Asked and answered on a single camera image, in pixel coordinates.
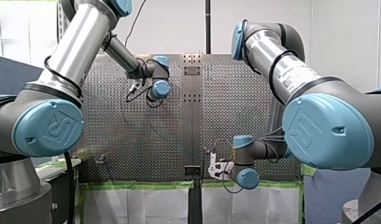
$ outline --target perforated metal panel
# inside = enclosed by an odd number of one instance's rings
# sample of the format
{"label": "perforated metal panel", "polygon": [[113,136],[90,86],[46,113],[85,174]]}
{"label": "perforated metal panel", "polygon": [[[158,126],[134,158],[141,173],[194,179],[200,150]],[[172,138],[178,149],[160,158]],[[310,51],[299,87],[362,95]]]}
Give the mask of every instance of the perforated metal panel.
{"label": "perforated metal panel", "polygon": [[[126,103],[132,81],[107,56],[97,57],[84,84],[84,181],[183,179],[182,65],[170,61],[173,91],[160,107],[149,108],[145,94]],[[106,163],[97,164],[102,155]]]}
{"label": "perforated metal panel", "polygon": [[[267,133],[271,92],[266,80],[254,74],[243,62],[230,56],[204,55],[202,146],[211,150],[217,144],[218,158],[230,159],[232,138],[238,134],[261,137]],[[205,176],[209,158],[204,156]],[[263,179],[294,180],[300,177],[300,165],[294,158],[277,164],[257,161]]]}
{"label": "perforated metal panel", "polygon": [[[202,55],[200,63],[197,56],[191,66],[201,66],[201,73],[184,75],[190,66],[184,57],[193,56],[168,55],[173,92],[157,109],[147,107],[145,96],[125,103],[131,85],[125,71],[107,56],[95,60],[83,88],[87,160],[82,181],[183,180],[184,165],[200,163],[207,177],[209,161],[201,152],[211,150],[217,139],[227,142],[219,142],[219,158],[229,159],[234,135],[266,133],[271,101],[266,81],[229,55]],[[102,155],[106,163],[96,163]],[[300,176],[295,159],[257,161],[256,167],[264,179]]]}

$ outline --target robotic arm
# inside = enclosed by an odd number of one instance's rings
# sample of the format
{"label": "robotic arm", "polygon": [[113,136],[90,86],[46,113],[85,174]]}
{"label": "robotic arm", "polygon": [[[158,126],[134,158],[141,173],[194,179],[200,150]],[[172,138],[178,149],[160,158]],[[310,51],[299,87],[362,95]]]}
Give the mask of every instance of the robotic arm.
{"label": "robotic arm", "polygon": [[[381,168],[381,90],[364,94],[340,78],[317,74],[303,62],[302,39],[284,24],[237,24],[232,56],[266,78],[274,100],[270,133],[233,138],[233,168],[222,171],[227,178],[254,189],[259,182],[254,160],[290,154],[320,169]],[[262,141],[280,134],[285,142]]]}
{"label": "robotic arm", "polygon": [[74,8],[39,79],[17,96],[0,95],[0,223],[51,223],[50,186],[40,183],[28,157],[60,155],[80,138],[81,88],[100,47],[128,78],[152,78],[149,101],[161,101],[171,90],[167,58],[137,60],[111,34],[118,19],[131,13],[130,0],[76,0]]}
{"label": "robotic arm", "polygon": [[111,38],[119,17],[131,12],[131,2],[124,3],[118,10],[104,1],[76,1],[77,14],[45,61],[47,68],[39,79],[26,83],[14,102],[0,104],[0,155],[55,156],[77,142],[83,128],[81,87],[102,44],[128,78],[153,79],[150,101],[169,94],[166,57],[155,56],[141,63],[116,37]]}

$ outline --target black cable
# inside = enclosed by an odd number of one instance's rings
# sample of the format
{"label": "black cable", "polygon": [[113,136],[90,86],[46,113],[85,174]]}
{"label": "black cable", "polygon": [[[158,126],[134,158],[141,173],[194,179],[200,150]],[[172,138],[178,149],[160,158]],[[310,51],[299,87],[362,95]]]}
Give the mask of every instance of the black cable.
{"label": "black cable", "polygon": [[145,4],[146,2],[147,2],[147,0],[144,0],[144,2],[142,2],[142,4],[141,4],[140,9],[138,9],[138,13],[137,13],[137,15],[135,16],[135,19],[134,19],[134,21],[133,21],[132,29],[130,29],[130,33],[127,35],[127,37],[126,37],[126,41],[124,41],[124,47],[127,47],[127,41],[129,40],[130,35],[132,35],[132,32],[133,32],[135,23],[137,22],[138,17],[140,16],[141,10],[142,10],[142,8],[143,8],[143,6],[144,6],[144,4]]}
{"label": "black cable", "polygon": [[111,44],[111,40],[112,38],[116,37],[117,35],[112,35],[112,32],[109,32],[106,37],[104,37],[104,41],[103,43],[101,44],[101,46],[103,47],[103,51],[106,51],[106,49],[109,47],[109,45]]}
{"label": "black cable", "polygon": [[248,23],[248,20],[247,19],[244,19],[241,23],[241,30],[242,30],[242,33],[243,33],[243,38],[242,38],[242,42],[243,42],[243,50],[244,50],[244,56],[245,56],[245,59],[246,59],[246,64],[249,66],[249,68],[256,74],[258,75],[261,75],[261,73],[259,71],[257,71],[252,65],[251,65],[251,62],[248,58],[248,55],[247,55],[247,48],[246,48],[246,25]]}
{"label": "black cable", "polygon": [[50,66],[49,66],[49,59],[50,59],[51,55],[48,56],[45,61],[44,61],[44,65],[45,67],[54,75],[54,76],[57,76],[57,77],[60,77],[62,79],[64,79],[65,81],[69,82],[71,85],[73,85],[76,89],[77,89],[77,92],[78,92],[78,98],[80,96],[82,96],[82,89],[80,88],[80,86],[75,83],[73,80],[69,79],[68,77],[64,77],[62,76],[60,73],[58,73],[57,71],[55,71],[54,69],[52,69]]}
{"label": "black cable", "polygon": [[130,102],[134,101],[135,99],[140,97],[142,94],[144,94],[144,92],[149,91],[151,88],[152,88],[151,86],[148,88],[145,88],[143,91],[139,92],[135,97],[133,97],[132,99],[129,100],[129,97],[131,95],[133,95],[133,93],[130,92],[129,94],[126,95],[126,103],[130,103]]}
{"label": "black cable", "polygon": [[142,58],[136,58],[136,59],[142,63],[141,74],[142,74],[142,86],[144,87],[147,81],[147,78],[149,77],[148,66],[147,66],[147,63]]}
{"label": "black cable", "polygon": [[280,97],[278,97],[277,95],[277,92],[275,92],[275,86],[273,85],[273,73],[275,72],[275,66],[280,62],[280,60],[282,58],[284,58],[285,56],[289,55],[289,54],[292,54],[294,55],[295,57],[299,57],[299,54],[298,52],[296,52],[295,50],[293,49],[287,49],[285,50],[284,52],[282,52],[280,55],[278,55],[275,60],[273,61],[272,63],[272,66],[270,67],[270,71],[269,71],[269,87],[270,87],[270,90],[272,91],[272,94],[273,96],[276,98],[276,100],[278,102],[280,102],[280,104],[284,104],[283,101],[280,99]]}
{"label": "black cable", "polygon": [[69,206],[68,206],[68,224],[74,223],[75,214],[75,184],[74,184],[74,169],[72,168],[71,155],[69,152],[64,153],[65,164],[68,174],[68,189],[69,189]]}
{"label": "black cable", "polygon": [[352,222],[351,224],[360,224],[362,223],[363,221],[365,221],[368,217],[370,217],[371,215],[373,215],[374,213],[376,213],[377,211],[379,211],[381,209],[381,202],[378,203],[377,205],[375,205],[373,208],[371,208],[370,210],[368,210],[368,212],[366,212],[364,215],[362,215],[361,217],[357,218],[357,220],[355,220],[354,222]]}
{"label": "black cable", "polygon": [[5,105],[7,103],[15,101],[15,99],[16,99],[16,96],[0,97],[0,108],[1,108],[1,106]]}
{"label": "black cable", "polygon": [[[229,189],[226,187],[226,185],[225,185],[225,179],[224,179],[225,174],[226,174],[225,171],[226,171],[226,168],[228,168],[228,164],[229,164],[229,162],[230,162],[230,161],[227,161],[227,162],[226,162],[225,168],[223,169],[224,174],[223,174],[223,176],[222,176],[222,185],[223,185],[223,187],[226,189],[226,191],[228,191],[229,193],[231,193],[231,194],[237,194],[237,193],[240,193],[244,188],[240,188],[238,191],[231,191],[231,190],[229,190]],[[231,171],[230,171],[228,174],[226,174],[226,175],[231,176],[232,169],[231,169]]]}
{"label": "black cable", "polygon": [[158,108],[159,106],[161,106],[161,105],[163,104],[163,99],[161,99],[160,102],[159,102],[157,105],[151,105],[151,104],[150,104],[150,100],[149,100],[149,98],[148,98],[150,89],[152,89],[152,87],[149,87],[149,88],[148,88],[148,91],[147,91],[147,94],[146,94],[146,97],[145,97],[145,100],[146,100],[146,102],[147,102],[147,106],[149,106],[150,108]]}

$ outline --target green tape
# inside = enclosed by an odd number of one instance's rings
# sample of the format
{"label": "green tape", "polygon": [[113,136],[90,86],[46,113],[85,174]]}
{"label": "green tape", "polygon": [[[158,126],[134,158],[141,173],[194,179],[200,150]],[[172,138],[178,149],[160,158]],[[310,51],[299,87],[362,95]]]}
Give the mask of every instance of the green tape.
{"label": "green tape", "polygon": [[301,164],[301,174],[302,175],[314,176],[316,174],[316,171],[317,171],[316,168],[308,166],[304,163]]}
{"label": "green tape", "polygon": [[110,181],[104,183],[86,183],[81,185],[84,190],[107,190],[107,189],[192,189],[193,181],[173,182],[136,182],[136,181]]}
{"label": "green tape", "polygon": [[[262,180],[258,187],[264,188],[280,188],[280,189],[298,189],[303,185],[302,181],[269,181]],[[225,181],[226,187],[233,187],[234,182]],[[203,180],[202,188],[223,188],[221,180]]]}

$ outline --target metal stand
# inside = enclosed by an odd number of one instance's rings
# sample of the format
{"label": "metal stand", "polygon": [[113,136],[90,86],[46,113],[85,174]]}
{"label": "metal stand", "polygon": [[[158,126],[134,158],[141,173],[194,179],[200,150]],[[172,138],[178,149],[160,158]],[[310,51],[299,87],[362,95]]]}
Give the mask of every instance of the metal stand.
{"label": "metal stand", "polygon": [[51,186],[30,159],[0,164],[0,224],[50,224]]}

